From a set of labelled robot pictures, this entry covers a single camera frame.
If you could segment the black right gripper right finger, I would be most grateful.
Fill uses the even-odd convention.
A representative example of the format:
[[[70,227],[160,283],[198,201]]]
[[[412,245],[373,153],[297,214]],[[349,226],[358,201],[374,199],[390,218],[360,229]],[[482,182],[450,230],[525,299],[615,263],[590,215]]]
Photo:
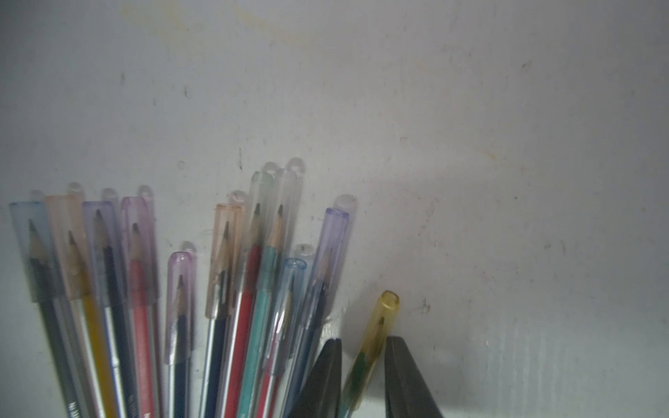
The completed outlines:
[[[388,418],[443,417],[402,337],[386,339],[384,380]]]

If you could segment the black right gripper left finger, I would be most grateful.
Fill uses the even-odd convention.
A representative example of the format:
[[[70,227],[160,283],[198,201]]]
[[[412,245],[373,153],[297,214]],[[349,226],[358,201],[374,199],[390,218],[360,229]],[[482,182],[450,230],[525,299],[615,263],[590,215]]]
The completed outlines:
[[[320,351],[290,418],[337,418],[341,403],[341,339],[329,339]]]

